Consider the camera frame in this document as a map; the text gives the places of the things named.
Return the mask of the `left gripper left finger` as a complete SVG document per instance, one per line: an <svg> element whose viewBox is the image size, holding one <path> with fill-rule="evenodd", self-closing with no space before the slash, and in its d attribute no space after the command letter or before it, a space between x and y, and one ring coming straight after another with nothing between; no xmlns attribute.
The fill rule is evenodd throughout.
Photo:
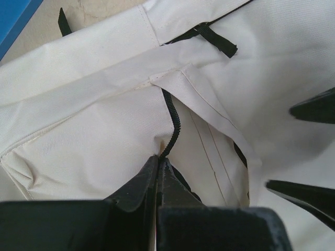
<svg viewBox="0 0 335 251"><path fill-rule="evenodd" d="M99 200L1 203L1 250L153 250L158 157Z"/></svg>

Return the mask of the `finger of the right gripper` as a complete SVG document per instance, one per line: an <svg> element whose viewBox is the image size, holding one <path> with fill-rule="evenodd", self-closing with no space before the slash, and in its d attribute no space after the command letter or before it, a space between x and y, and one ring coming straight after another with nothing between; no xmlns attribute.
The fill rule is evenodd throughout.
<svg viewBox="0 0 335 251"><path fill-rule="evenodd" d="M292 106L289 113L302 121L334 124L334 88Z"/></svg>
<svg viewBox="0 0 335 251"><path fill-rule="evenodd" d="M270 192L306 210L334 230L334 189L269 180L265 187Z"/></svg>

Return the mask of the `beige student backpack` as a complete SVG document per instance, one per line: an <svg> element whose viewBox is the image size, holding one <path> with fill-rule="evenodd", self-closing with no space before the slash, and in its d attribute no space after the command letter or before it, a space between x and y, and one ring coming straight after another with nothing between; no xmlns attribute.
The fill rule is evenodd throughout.
<svg viewBox="0 0 335 251"><path fill-rule="evenodd" d="M208 206L319 226L267 179L334 187L334 1L148 1L1 67L1 200L102 199L163 152Z"/></svg>

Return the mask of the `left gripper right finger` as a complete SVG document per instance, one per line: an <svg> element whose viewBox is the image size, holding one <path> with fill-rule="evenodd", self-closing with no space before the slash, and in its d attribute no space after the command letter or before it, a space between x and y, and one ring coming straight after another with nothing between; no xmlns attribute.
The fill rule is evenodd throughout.
<svg viewBox="0 0 335 251"><path fill-rule="evenodd" d="M268 208L207 207L160 165L157 250L292 250L280 217Z"/></svg>

